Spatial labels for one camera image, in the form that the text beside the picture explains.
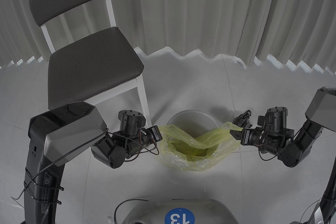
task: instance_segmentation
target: chair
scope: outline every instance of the chair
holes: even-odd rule
[[[48,108],[71,102],[98,104],[132,88],[138,89],[147,126],[151,118],[142,71],[144,65],[116,27],[111,0],[105,0],[111,28],[93,33],[55,51],[45,23],[91,0],[29,0],[52,53],[48,69]]]

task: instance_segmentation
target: white tile floor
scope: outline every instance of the white tile floor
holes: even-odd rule
[[[288,108],[288,127],[297,130],[305,110],[321,86],[336,87],[336,76],[298,67],[278,69],[270,61],[246,70],[233,57],[206,58],[200,51],[180,57],[171,49],[146,56],[145,82],[153,124],[164,125],[185,109],[209,112],[219,123],[250,109],[251,122],[276,105]],[[48,63],[12,65],[0,69],[0,223],[17,224],[23,209],[10,196],[23,186],[27,160],[29,119],[47,110]],[[141,111],[133,89],[97,105],[110,130],[119,128],[121,109]],[[106,223],[116,205],[134,197],[213,198],[223,202],[241,224],[290,223],[325,189],[336,155],[336,134],[324,131],[310,155],[295,168],[274,159],[263,162],[256,148],[241,147],[205,172],[179,171],[144,154],[135,162],[112,170],[92,158],[90,150],[67,163],[62,179],[56,221]],[[118,211],[121,221],[136,204]]]

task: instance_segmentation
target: yellow plastic bag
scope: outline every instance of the yellow plastic bag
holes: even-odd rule
[[[220,128],[193,138],[175,125],[161,126],[160,157],[164,163],[181,170],[205,171],[239,146],[240,142],[230,134],[231,129],[242,130],[226,122]]]

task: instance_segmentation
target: blue round sticker with number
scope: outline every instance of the blue round sticker with number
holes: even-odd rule
[[[165,224],[195,224],[195,216],[186,208],[174,208],[166,214]]]

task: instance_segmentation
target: curtain fold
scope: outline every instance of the curtain fold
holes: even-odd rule
[[[247,65],[268,54],[336,71],[334,0],[112,0],[117,26],[132,47],[165,46],[184,56],[236,55]],[[46,23],[55,49],[109,27],[104,0],[93,0]],[[50,51],[28,0],[0,0],[0,66]]]
[[[256,56],[336,71],[335,0],[272,0]]]

